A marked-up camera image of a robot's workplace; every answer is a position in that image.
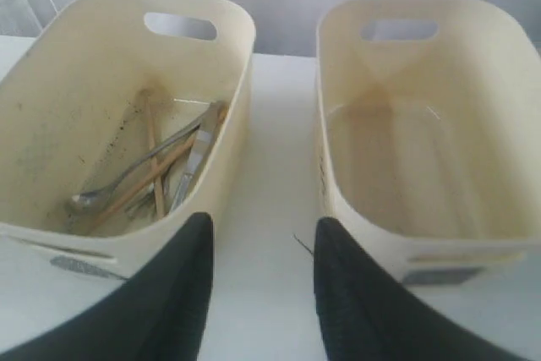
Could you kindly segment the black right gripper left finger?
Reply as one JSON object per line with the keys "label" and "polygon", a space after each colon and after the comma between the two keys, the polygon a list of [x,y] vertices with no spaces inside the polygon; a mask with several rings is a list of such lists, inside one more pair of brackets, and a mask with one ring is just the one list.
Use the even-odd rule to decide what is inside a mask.
{"label": "black right gripper left finger", "polygon": [[135,275],[3,360],[195,360],[213,285],[213,221],[195,212]]}

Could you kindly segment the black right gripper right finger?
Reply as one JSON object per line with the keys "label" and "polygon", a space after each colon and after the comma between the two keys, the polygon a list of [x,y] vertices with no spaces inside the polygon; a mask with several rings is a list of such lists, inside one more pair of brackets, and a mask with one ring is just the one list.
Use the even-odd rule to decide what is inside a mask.
{"label": "black right gripper right finger", "polygon": [[315,308],[329,360],[519,360],[410,293],[334,217],[318,220]]}

